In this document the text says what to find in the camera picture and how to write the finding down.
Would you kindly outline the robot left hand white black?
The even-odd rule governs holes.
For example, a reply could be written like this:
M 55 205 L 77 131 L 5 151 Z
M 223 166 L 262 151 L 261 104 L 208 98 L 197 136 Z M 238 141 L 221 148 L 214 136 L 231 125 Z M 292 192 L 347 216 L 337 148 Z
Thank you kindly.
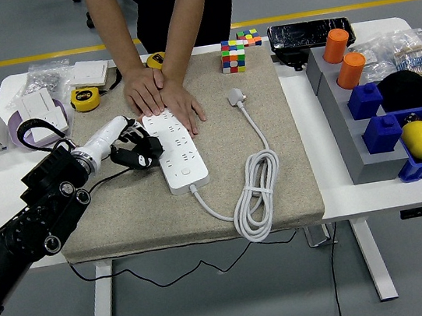
M 140 122 L 117 116 L 72 154 L 92 177 L 98 173 L 104 159 L 141 170 L 157 165 L 163 152 L 160 140 L 149 135 Z

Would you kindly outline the person's left hand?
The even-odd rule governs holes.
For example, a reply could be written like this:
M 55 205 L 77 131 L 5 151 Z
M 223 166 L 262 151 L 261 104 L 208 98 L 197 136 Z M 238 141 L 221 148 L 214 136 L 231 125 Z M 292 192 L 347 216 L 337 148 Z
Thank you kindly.
M 173 79 L 164 80 L 160 97 L 162 97 L 164 105 L 194 138 L 199 133 L 196 117 L 199 117 L 200 121 L 206 121 L 205 111 L 196 98 L 183 87 L 182 83 Z

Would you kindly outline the person's right hand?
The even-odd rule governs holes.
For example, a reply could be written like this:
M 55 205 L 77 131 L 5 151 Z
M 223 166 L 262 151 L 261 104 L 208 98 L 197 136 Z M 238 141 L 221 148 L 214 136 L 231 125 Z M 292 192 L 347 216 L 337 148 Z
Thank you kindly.
M 164 75 L 158 68 L 130 69 L 122 76 L 124 95 L 130 109 L 139 116 L 155 116 L 164 110 L 160 97 Z

